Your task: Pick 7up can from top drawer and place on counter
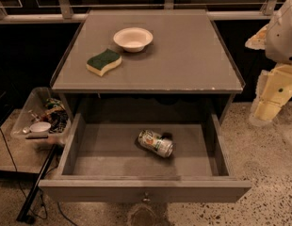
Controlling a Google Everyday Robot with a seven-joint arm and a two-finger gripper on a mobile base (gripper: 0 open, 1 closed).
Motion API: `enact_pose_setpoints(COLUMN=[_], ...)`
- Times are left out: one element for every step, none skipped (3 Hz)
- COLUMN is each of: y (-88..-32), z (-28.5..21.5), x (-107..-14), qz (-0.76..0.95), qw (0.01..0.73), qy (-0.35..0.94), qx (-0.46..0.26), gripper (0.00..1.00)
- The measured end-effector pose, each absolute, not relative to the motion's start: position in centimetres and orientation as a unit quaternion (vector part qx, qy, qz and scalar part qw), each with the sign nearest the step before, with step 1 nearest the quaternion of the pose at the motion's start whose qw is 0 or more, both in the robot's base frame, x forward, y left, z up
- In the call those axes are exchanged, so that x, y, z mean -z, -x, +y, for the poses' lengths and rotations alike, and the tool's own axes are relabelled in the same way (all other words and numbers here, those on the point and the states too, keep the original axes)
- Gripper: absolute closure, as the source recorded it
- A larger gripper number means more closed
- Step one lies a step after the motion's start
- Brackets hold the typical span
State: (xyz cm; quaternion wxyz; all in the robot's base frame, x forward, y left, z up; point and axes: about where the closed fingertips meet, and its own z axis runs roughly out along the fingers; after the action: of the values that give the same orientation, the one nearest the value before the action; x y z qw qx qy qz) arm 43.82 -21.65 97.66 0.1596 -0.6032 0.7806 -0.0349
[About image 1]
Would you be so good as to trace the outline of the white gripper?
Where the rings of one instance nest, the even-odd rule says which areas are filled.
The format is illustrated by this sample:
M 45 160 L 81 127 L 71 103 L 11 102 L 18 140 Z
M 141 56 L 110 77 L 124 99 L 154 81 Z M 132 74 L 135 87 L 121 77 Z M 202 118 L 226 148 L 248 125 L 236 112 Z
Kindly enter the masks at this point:
M 268 26 L 264 25 L 245 42 L 245 46 L 265 50 L 267 31 Z M 268 125 L 292 97 L 292 65 L 277 63 L 270 72 L 262 70 L 255 94 L 249 121 L 254 126 Z

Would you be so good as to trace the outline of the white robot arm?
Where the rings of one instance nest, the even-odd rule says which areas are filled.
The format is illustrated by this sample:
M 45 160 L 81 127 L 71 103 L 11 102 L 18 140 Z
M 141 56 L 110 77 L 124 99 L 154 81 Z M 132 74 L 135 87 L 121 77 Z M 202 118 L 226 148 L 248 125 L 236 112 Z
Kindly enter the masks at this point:
M 264 126 L 272 122 L 292 97 L 292 0 L 286 0 L 245 46 L 264 50 L 276 63 L 269 72 L 262 70 L 251 105 L 250 123 Z

